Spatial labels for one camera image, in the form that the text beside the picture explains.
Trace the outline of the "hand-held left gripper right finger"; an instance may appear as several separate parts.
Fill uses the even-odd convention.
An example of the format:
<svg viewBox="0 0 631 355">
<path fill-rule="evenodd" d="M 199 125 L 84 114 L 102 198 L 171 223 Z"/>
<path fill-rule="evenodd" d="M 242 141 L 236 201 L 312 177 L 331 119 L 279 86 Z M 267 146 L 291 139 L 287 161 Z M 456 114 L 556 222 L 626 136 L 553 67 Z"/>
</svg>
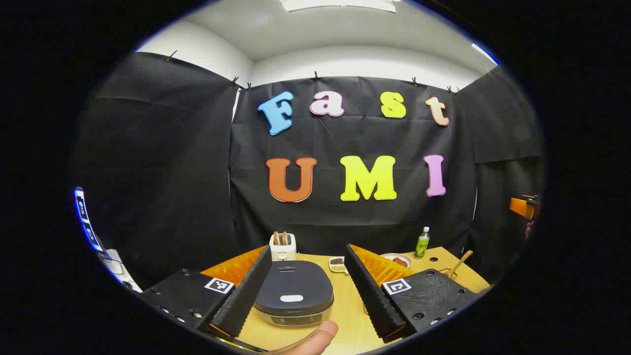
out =
<svg viewBox="0 0 631 355">
<path fill-rule="evenodd" d="M 346 245 L 344 258 L 376 334 L 385 343 L 426 333 L 482 297 L 438 270 L 413 271 L 352 244 Z"/>
</svg>

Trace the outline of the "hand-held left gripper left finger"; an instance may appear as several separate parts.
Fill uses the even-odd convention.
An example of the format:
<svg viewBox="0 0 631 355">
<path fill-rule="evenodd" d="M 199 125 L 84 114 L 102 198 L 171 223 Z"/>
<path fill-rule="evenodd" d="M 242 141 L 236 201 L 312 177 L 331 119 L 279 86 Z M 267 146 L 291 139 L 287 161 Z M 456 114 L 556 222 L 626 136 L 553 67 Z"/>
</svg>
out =
<svg viewBox="0 0 631 355">
<path fill-rule="evenodd" d="M 205 274 L 183 268 L 140 293 L 140 299 L 180 325 L 232 341 L 239 336 L 271 263 L 271 248 L 265 246 Z"/>
</svg>

